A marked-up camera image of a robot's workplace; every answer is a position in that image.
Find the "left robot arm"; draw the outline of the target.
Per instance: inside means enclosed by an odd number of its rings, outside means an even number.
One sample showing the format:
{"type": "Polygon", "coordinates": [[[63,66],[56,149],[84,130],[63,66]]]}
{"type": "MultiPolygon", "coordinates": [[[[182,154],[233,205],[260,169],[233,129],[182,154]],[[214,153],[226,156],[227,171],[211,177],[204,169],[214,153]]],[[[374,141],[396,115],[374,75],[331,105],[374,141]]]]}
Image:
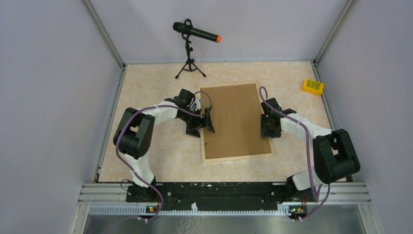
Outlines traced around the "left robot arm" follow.
{"type": "Polygon", "coordinates": [[[163,199],[156,188],[155,175],[150,169],[149,152],[156,125],[170,119],[180,119],[186,124],[186,135],[200,138],[200,129],[215,133],[210,112],[212,104],[202,107],[196,94],[182,89],[179,95],[140,110],[127,108],[113,137],[116,156],[131,170],[131,195],[142,201],[163,199]]]}

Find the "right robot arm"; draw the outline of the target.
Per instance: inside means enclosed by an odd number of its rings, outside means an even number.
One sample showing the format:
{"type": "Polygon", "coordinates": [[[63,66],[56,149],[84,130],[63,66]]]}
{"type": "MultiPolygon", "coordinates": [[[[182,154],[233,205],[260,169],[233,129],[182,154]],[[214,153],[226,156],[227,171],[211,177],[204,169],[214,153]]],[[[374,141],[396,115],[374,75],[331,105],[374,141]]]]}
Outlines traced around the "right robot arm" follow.
{"type": "Polygon", "coordinates": [[[350,134],[344,129],[318,126],[292,109],[282,110],[275,98],[261,103],[261,138],[291,134],[306,144],[307,170],[287,178],[286,196],[298,201],[311,190],[318,198],[319,186],[330,184],[360,171],[360,162],[350,134]]]}

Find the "yellow rectangular block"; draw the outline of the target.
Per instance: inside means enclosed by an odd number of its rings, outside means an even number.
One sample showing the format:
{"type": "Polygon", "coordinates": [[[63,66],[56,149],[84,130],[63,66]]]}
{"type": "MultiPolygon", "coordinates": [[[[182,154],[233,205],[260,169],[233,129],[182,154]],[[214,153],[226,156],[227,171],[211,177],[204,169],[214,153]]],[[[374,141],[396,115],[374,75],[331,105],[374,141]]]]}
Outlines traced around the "yellow rectangular block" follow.
{"type": "Polygon", "coordinates": [[[321,96],[324,90],[324,84],[315,80],[306,79],[303,82],[301,90],[316,96],[321,96]]]}

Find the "black tripod mic stand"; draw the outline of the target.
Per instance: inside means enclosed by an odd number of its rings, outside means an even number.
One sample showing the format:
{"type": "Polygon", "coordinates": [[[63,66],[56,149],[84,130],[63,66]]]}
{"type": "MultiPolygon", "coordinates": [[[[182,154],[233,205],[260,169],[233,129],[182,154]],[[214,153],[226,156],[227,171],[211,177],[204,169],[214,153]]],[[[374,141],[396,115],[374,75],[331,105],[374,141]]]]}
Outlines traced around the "black tripod mic stand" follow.
{"type": "Polygon", "coordinates": [[[178,79],[180,74],[183,71],[187,71],[187,72],[199,71],[202,74],[202,76],[206,78],[207,77],[206,74],[203,73],[201,69],[196,66],[195,60],[190,57],[190,53],[193,51],[193,48],[190,46],[192,42],[189,40],[189,37],[190,37],[189,31],[193,27],[192,22],[190,19],[185,19],[184,22],[181,24],[182,26],[179,26],[179,22],[175,22],[173,25],[173,29],[179,29],[180,30],[179,33],[181,34],[182,39],[185,40],[187,60],[184,66],[179,71],[179,73],[175,76],[175,79],[178,79]]]}

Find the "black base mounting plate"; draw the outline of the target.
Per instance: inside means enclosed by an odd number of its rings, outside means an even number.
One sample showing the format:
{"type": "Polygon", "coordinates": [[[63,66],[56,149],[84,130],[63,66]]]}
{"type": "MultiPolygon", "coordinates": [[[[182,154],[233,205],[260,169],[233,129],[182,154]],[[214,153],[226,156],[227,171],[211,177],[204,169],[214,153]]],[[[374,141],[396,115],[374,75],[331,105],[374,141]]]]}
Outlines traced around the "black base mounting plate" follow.
{"type": "Polygon", "coordinates": [[[129,203],[154,203],[162,211],[274,211],[284,202],[313,202],[310,189],[298,191],[291,182],[162,182],[128,187],[129,203]]]}

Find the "black microphone orange tip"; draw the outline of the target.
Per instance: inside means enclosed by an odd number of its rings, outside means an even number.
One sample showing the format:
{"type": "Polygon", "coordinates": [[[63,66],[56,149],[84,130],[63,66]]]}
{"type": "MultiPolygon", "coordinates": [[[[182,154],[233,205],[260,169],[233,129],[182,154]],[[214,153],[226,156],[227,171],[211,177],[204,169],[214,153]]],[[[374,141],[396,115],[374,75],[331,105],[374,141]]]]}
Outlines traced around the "black microphone orange tip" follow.
{"type": "Polygon", "coordinates": [[[206,39],[209,41],[213,41],[216,43],[220,43],[221,41],[221,36],[220,35],[216,35],[210,32],[206,32],[203,31],[201,29],[197,29],[194,28],[193,26],[191,26],[191,24],[184,24],[182,22],[175,22],[173,24],[173,29],[178,32],[181,33],[181,35],[183,36],[183,38],[185,38],[186,36],[195,36],[195,37],[199,37],[202,39],[206,39]]]}

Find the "aluminium rail front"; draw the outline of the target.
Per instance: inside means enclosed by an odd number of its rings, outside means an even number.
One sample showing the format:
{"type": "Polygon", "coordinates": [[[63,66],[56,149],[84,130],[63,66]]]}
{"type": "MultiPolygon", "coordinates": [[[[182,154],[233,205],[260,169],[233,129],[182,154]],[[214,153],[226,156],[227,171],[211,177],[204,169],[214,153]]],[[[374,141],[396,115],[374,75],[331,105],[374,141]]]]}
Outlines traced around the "aluminium rail front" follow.
{"type": "Polygon", "coordinates": [[[313,202],[284,202],[274,211],[162,211],[129,203],[129,183],[82,186],[70,232],[83,233],[365,233],[384,232],[365,183],[323,185],[313,202]]]}

